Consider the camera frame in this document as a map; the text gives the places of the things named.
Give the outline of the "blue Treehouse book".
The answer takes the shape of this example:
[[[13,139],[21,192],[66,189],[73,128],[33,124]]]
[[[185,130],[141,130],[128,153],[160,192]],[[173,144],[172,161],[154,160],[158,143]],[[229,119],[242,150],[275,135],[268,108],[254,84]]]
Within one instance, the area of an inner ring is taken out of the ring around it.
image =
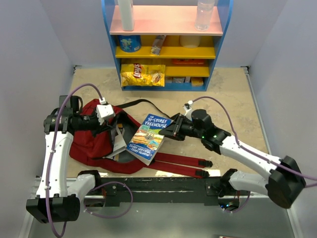
[[[159,131],[170,122],[171,119],[148,114],[127,144],[127,151],[148,166],[164,141]]]

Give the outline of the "red backpack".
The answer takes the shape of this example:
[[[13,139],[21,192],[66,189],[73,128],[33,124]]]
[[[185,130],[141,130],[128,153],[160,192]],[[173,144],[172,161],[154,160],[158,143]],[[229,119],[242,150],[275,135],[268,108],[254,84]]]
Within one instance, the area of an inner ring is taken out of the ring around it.
[[[130,129],[134,134],[141,125],[123,110],[124,108],[134,106],[140,102],[152,104],[155,109],[169,118],[167,114],[163,113],[152,102],[146,99],[139,99],[113,106],[116,115],[118,115],[118,122],[124,125],[125,130]],[[80,116],[84,116],[86,119],[89,118],[89,122],[93,119],[97,119],[98,123],[96,112],[97,104],[99,104],[99,99],[90,101],[83,107]],[[158,152],[148,166],[127,151],[127,156],[132,156],[131,159],[128,159],[128,162],[123,162],[122,159],[120,162],[115,161],[112,159],[113,156],[107,158],[107,156],[110,156],[114,151],[114,142],[111,138],[110,131],[106,128],[106,125],[103,125],[98,129],[94,125],[92,129],[92,131],[80,130],[75,132],[69,155],[80,163],[93,167],[101,167],[114,173],[128,175],[136,173],[142,168],[149,168],[200,179],[209,177],[207,171],[198,168],[211,168],[212,162],[199,158]]]

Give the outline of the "white coffee cover book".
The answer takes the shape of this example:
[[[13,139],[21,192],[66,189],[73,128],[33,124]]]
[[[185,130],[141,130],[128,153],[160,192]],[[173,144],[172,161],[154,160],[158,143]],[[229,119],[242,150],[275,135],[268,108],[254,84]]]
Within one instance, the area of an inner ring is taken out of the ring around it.
[[[126,148],[126,142],[118,126],[116,126],[116,128],[111,131],[111,138],[113,150],[111,154],[106,156],[106,158],[118,161],[118,154],[123,152]]]

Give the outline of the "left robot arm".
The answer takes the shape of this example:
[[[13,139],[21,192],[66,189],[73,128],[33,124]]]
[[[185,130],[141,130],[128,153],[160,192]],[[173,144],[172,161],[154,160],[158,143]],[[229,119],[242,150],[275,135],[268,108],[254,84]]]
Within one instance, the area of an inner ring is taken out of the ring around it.
[[[59,108],[56,108],[44,120],[46,153],[42,178],[36,197],[26,202],[27,211],[40,223],[76,221],[80,203],[86,194],[98,194],[103,188],[101,176],[96,170],[81,171],[71,186],[66,183],[69,152],[75,133],[92,131],[100,126],[96,114],[81,115],[82,111],[82,98],[71,96],[61,117],[57,116]]]

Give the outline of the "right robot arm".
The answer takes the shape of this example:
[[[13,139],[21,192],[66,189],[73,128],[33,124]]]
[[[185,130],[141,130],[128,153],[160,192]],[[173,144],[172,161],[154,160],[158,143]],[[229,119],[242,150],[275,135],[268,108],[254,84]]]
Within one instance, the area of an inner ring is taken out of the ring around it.
[[[219,197],[242,190],[255,192],[268,196],[279,207],[289,209],[306,187],[293,158],[286,156],[281,159],[239,141],[215,126],[206,110],[194,110],[189,118],[176,115],[175,120],[159,134],[177,141],[183,141],[187,136],[200,139],[206,149],[230,157],[255,171],[255,174],[249,174],[229,169],[217,183],[211,185]]]

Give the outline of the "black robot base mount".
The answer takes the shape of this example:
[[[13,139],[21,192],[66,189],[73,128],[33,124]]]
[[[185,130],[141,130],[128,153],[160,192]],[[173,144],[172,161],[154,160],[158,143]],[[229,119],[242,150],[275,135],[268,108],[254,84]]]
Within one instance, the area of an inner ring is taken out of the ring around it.
[[[111,182],[102,190],[91,191],[85,202],[105,203],[108,207],[118,207],[120,203],[198,203],[217,206],[218,200],[228,200],[236,192],[220,191],[220,177],[156,177],[156,178],[102,178],[102,183]]]

